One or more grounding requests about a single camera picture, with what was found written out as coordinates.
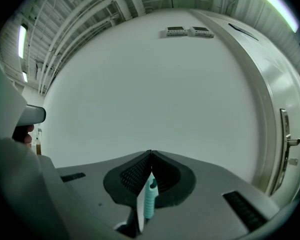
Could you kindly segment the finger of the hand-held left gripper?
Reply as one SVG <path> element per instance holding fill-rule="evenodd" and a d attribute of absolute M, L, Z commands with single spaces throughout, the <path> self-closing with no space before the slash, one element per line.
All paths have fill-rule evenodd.
<path fill-rule="evenodd" d="M 27 104 L 22 112 L 17 127 L 40 124 L 46 119 L 46 110 L 41 106 Z"/>

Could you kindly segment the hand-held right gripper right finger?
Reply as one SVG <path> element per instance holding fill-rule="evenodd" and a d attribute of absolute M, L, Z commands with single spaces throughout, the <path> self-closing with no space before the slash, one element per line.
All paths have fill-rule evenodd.
<path fill-rule="evenodd" d="M 189 167 L 196 184 L 182 203 L 156 209 L 144 227 L 146 240 L 234 240 L 249 234 L 239 217 L 246 211 L 234 211 L 233 201 L 224 197 L 228 193 L 243 197 L 265 222 L 279 212 L 270 197 L 221 166 L 164 151 L 155 153 Z"/>

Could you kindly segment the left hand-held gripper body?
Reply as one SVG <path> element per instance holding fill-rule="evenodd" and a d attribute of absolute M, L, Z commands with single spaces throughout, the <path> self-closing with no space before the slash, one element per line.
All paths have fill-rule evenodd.
<path fill-rule="evenodd" d="M 0 68 L 0 139 L 11 138 L 27 101 Z"/>

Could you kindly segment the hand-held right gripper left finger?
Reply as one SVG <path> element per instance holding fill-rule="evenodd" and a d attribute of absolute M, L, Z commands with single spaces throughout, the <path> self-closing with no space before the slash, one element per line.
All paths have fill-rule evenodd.
<path fill-rule="evenodd" d="M 151 173 L 152 151 L 57 168 L 70 202 L 66 226 L 72 240 L 114 240 L 141 235 L 142 190 Z"/>

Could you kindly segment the person's left hand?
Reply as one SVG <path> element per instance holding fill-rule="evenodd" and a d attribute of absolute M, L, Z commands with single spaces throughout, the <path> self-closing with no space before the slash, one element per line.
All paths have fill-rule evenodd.
<path fill-rule="evenodd" d="M 34 130 L 34 125 L 28 125 L 26 130 L 25 130 L 25 136 L 24 136 L 24 140 L 23 142 L 28 145 L 32 142 L 32 136 L 31 136 L 31 133 L 33 132 Z"/>

